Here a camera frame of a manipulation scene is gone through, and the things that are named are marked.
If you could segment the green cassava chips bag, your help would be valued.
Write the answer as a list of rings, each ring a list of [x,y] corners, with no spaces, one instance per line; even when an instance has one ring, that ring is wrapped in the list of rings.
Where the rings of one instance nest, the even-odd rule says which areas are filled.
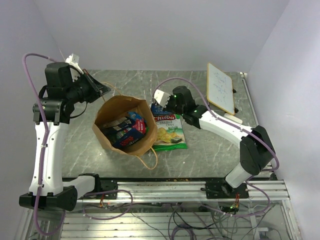
[[[157,125],[157,138],[152,148],[156,152],[188,148],[179,115],[157,115],[154,120]]]

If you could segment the brown paper bag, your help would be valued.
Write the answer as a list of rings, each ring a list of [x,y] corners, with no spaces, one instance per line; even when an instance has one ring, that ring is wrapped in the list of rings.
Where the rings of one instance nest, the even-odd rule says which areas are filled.
[[[96,114],[92,130],[103,149],[119,154],[134,156],[148,169],[158,165],[155,155],[154,166],[148,166],[142,159],[153,149],[157,140],[157,125],[147,101],[133,96],[118,94],[104,101]]]

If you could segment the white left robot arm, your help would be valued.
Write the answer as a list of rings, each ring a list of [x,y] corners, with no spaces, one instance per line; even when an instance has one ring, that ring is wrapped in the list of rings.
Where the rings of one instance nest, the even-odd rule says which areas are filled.
[[[63,148],[77,103],[93,103],[110,88],[99,83],[75,62],[53,62],[45,68],[46,85],[36,93],[33,121],[36,130],[36,156],[28,193],[19,197],[21,207],[72,211],[78,198],[91,199],[102,193],[99,176],[82,173],[64,182]]]

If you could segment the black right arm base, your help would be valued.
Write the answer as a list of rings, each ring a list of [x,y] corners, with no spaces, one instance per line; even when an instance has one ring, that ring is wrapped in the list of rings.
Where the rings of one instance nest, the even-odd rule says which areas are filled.
[[[241,183],[237,188],[232,188],[224,180],[206,182],[204,187],[200,188],[205,192],[207,199],[248,199],[249,192],[246,183]]]

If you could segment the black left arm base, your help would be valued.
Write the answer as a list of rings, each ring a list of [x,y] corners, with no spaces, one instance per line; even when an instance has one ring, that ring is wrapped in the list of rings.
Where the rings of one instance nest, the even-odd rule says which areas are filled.
[[[94,189],[92,192],[86,193],[84,196],[89,198],[101,199],[102,192],[110,192],[118,189],[118,183],[113,179],[103,178],[100,180],[100,188]],[[117,198],[116,192],[105,193],[103,199],[115,200]]]

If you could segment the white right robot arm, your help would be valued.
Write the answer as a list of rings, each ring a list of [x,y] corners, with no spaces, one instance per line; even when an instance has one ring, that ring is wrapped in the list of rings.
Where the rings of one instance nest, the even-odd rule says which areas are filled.
[[[182,116],[187,124],[212,132],[239,148],[239,163],[220,186],[220,192],[226,198],[233,197],[244,181],[258,175],[275,158],[275,150],[264,127],[232,122],[215,113],[208,104],[196,104],[186,86],[174,88],[172,94],[156,90],[154,99],[165,111]]]

